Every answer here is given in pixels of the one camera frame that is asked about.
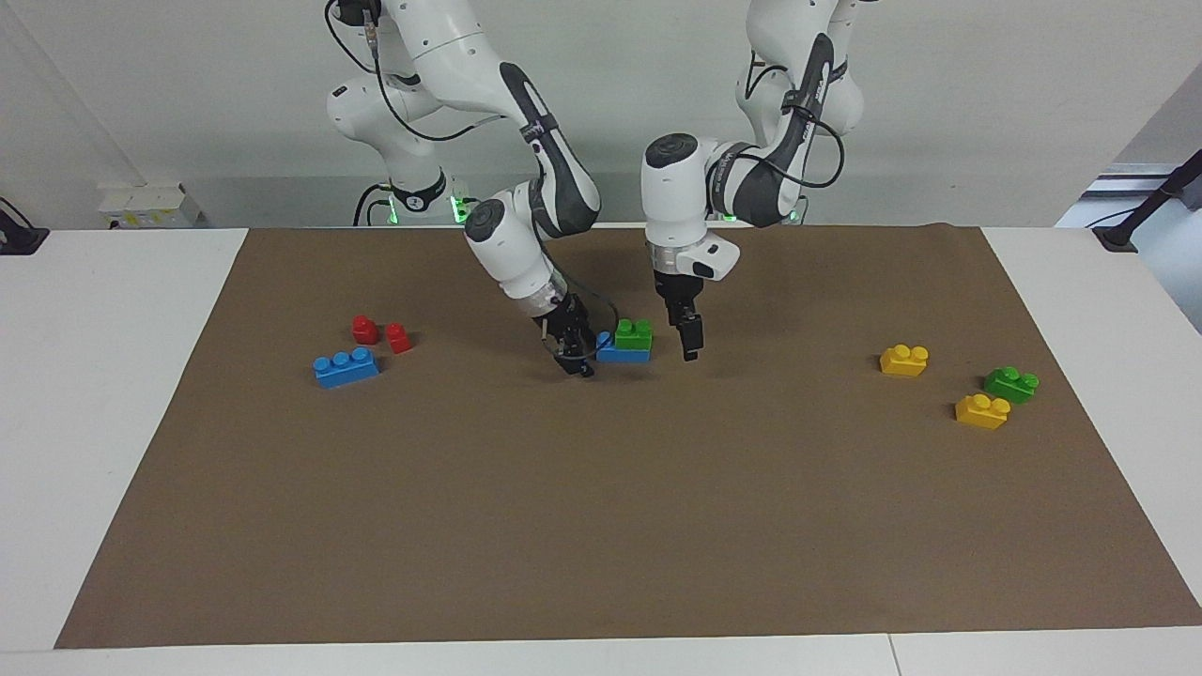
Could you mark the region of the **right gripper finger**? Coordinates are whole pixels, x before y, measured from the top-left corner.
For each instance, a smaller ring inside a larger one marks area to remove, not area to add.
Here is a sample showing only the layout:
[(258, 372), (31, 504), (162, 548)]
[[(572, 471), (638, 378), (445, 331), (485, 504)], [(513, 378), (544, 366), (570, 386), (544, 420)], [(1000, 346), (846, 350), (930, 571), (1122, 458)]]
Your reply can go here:
[(590, 361), (595, 346), (593, 330), (569, 330), (560, 339), (560, 367), (569, 376), (595, 376)]

